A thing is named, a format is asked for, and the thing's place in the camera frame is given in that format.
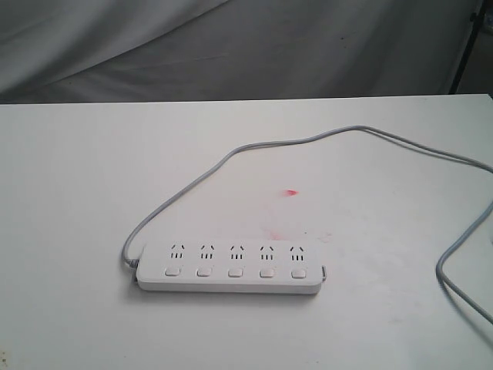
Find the white five-outlet power strip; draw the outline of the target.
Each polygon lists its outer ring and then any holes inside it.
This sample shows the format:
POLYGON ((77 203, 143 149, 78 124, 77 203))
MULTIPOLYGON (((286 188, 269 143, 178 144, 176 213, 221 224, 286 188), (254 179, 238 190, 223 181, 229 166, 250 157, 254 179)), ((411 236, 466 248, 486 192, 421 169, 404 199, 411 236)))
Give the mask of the white five-outlet power strip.
POLYGON ((316 244, 288 240, 165 240, 145 244, 146 291, 317 294, 327 279, 316 244))

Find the grey backdrop cloth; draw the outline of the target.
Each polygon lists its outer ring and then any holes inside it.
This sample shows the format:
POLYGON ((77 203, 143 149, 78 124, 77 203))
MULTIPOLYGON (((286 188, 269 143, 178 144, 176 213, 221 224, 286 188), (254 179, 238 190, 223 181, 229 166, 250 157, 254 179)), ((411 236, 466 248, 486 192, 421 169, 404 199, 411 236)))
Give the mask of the grey backdrop cloth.
POLYGON ((478 1, 3 1, 3 103, 447 93, 478 1))

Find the black tripod stand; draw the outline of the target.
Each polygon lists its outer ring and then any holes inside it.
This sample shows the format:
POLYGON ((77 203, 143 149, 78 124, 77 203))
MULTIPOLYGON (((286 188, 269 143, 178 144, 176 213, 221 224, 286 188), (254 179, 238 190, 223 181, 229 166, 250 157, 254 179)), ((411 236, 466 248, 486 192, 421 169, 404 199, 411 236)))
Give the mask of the black tripod stand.
POLYGON ((467 42, 465 44, 463 53, 461 54, 458 67, 456 68, 454 74, 454 78, 452 79, 450 89, 448 90, 449 95, 454 95, 458 91, 458 87, 460 86, 461 79, 464 75, 464 71, 466 70, 468 60, 470 59, 471 53, 475 46, 476 39, 483 26, 487 5, 488 1, 480 1, 479 7, 475 11, 473 11, 469 17, 469 21, 471 23, 471 32, 467 38, 467 42))

